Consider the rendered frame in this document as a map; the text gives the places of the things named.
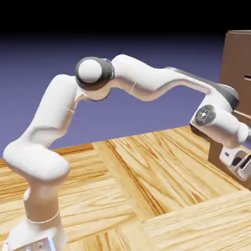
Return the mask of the brown wooden cabinet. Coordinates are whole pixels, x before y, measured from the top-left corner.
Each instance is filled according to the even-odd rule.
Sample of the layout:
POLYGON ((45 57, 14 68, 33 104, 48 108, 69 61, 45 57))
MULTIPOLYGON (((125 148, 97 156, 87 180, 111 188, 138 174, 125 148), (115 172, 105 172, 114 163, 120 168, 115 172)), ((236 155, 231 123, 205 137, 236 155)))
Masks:
POLYGON ((228 31, 222 59, 220 83, 233 87, 239 95, 234 116, 251 127, 251 31, 228 31))

